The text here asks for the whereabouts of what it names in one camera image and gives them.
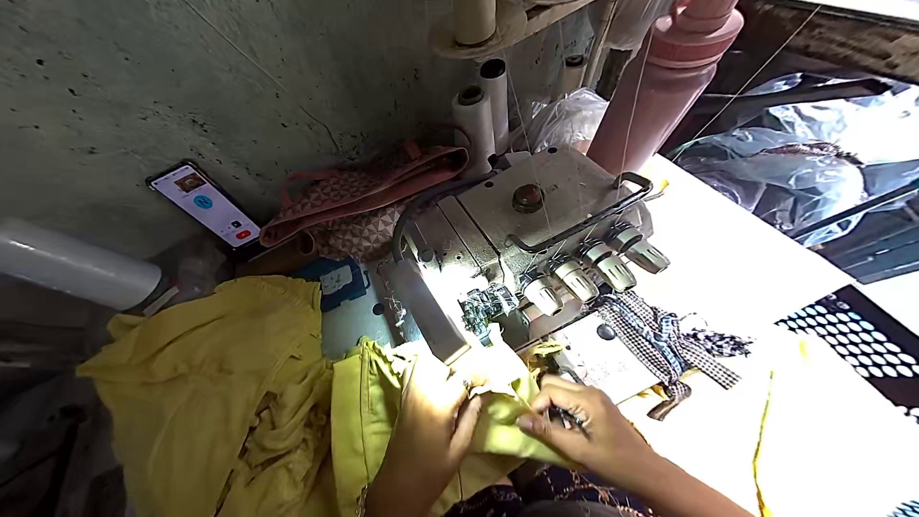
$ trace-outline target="person's right hand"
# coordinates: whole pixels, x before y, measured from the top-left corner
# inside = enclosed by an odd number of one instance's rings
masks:
[[[645,466],[660,459],[602,391],[555,375],[544,375],[540,387],[530,404],[539,414],[521,416],[517,427],[607,483],[628,490]],[[580,419],[584,432],[544,420],[540,414],[551,406]]]

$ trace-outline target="black fabric with white dots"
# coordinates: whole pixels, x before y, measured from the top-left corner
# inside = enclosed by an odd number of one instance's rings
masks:
[[[776,322],[823,338],[904,414],[919,421],[919,337],[854,287]]]

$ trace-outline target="mobile phone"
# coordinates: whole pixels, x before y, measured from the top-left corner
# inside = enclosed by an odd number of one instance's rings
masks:
[[[147,178],[147,186],[204,224],[233,250],[258,241],[258,224],[190,160]]]

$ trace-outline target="pink patterned bag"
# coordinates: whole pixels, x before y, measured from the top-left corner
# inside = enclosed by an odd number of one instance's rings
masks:
[[[366,164],[294,173],[315,180],[297,200],[281,193],[281,211],[259,240],[272,247],[309,228],[320,254],[378,259],[392,238],[408,198],[455,177],[469,154],[462,147],[433,146],[422,152],[414,141]]]

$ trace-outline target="person's left hand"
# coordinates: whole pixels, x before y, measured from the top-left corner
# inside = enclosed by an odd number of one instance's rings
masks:
[[[403,375],[402,406],[380,472],[368,488],[367,515],[427,515],[460,469],[482,410],[459,375],[421,355]]]

